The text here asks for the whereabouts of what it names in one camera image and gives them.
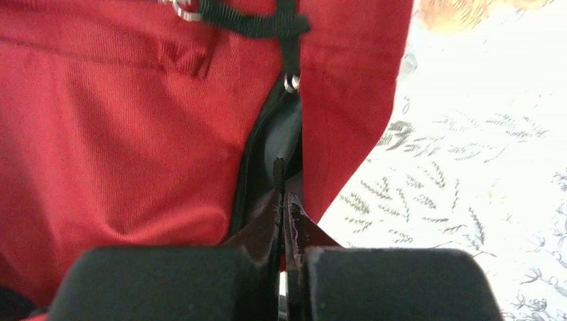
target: zipper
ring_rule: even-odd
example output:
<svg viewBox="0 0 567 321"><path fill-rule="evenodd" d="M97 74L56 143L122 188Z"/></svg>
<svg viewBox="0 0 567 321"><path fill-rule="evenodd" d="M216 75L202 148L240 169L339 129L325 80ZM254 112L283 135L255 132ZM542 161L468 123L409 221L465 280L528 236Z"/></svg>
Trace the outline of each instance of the zipper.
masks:
<svg viewBox="0 0 567 321"><path fill-rule="evenodd" d="M242 156L240 169L238 173L238 180L233 202L233 210L231 215L231 223L227 234L227 239L235 235L244 227L244 218L246 206L249 202L249 181L251 179L250 164L252 161L252 152L255 150L261 138L261 133L265 129L267 123L271 120L272 116L282 107L289 99L299 99L299 95L294 92L291 93L286 90L286 87L281 83L284 74L278 77L276 86L268 94L268 97L262 106L261 112L252 127L252 130L246 141L244 153Z"/></svg>

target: red fabric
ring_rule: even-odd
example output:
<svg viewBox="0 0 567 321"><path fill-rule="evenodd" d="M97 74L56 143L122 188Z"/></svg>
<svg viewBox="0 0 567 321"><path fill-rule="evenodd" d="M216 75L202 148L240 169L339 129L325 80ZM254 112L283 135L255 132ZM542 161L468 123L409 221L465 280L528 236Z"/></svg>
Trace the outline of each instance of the red fabric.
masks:
<svg viewBox="0 0 567 321"><path fill-rule="evenodd" d="M275 1L233 0L250 13ZM306 210L319 220L390 117L411 0L301 0ZM101 245L204 245L281 61L132 0L0 0L0 284L49 304Z"/></svg>

